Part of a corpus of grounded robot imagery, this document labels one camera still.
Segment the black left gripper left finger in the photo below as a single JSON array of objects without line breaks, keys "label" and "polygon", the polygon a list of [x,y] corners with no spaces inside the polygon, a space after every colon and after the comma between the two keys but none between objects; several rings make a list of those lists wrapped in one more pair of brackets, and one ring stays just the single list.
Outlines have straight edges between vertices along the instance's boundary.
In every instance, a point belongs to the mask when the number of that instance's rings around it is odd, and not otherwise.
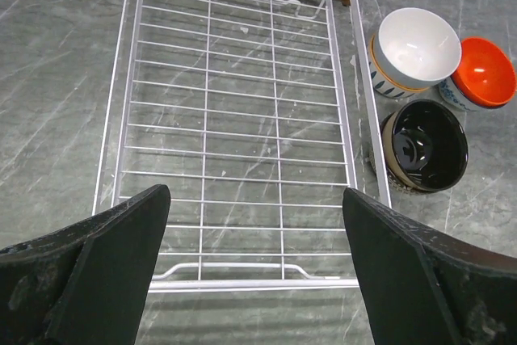
[{"label": "black left gripper left finger", "polygon": [[154,185],[1,250],[3,344],[133,344],[170,210]]}]

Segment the black glazed patterned bowl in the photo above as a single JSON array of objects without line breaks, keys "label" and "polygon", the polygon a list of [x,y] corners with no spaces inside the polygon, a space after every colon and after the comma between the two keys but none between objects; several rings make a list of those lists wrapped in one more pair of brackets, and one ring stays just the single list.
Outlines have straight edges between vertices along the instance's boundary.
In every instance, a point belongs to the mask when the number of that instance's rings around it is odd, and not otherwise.
[{"label": "black glazed patterned bowl", "polygon": [[469,160],[464,129],[441,103],[416,99],[380,124],[386,169],[404,191],[446,191],[463,178]]}]

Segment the orange bowl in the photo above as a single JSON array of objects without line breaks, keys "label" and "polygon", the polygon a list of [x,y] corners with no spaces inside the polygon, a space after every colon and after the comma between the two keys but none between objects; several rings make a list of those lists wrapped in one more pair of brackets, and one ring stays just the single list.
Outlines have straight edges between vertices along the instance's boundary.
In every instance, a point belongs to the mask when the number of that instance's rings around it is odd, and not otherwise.
[{"label": "orange bowl", "polygon": [[452,80],[473,103],[501,107],[516,92],[516,73],[508,56],[493,42],[478,36],[461,41],[462,57]]}]

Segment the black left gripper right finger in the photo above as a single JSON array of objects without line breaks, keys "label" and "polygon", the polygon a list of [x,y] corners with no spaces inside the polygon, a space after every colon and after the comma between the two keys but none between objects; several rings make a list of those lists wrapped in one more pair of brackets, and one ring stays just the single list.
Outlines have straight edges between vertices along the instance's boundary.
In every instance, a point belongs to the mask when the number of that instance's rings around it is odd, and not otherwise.
[{"label": "black left gripper right finger", "polygon": [[516,260],[352,188],[343,219],[376,344],[514,344]]}]

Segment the white bowl with leaf pattern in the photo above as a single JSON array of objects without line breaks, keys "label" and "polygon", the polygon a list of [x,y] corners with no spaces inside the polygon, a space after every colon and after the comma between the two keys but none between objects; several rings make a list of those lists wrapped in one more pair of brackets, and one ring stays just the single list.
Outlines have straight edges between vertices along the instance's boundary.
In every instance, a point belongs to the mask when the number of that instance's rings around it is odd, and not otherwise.
[{"label": "white bowl with leaf pattern", "polygon": [[368,66],[370,69],[370,79],[372,81],[373,90],[389,99],[406,99],[427,91],[428,87],[422,89],[411,89],[402,86],[383,73],[374,54],[375,38],[375,36],[372,36],[370,43],[368,44]]}]

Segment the blue patterned white bowl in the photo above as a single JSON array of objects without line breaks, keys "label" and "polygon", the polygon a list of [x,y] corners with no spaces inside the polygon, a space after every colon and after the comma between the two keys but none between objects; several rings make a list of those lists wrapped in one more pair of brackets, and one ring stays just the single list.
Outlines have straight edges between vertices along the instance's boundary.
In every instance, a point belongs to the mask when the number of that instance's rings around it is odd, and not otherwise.
[{"label": "blue patterned white bowl", "polygon": [[438,91],[446,103],[462,111],[493,111],[500,108],[500,106],[486,107],[472,102],[451,78],[446,78],[439,83]]}]

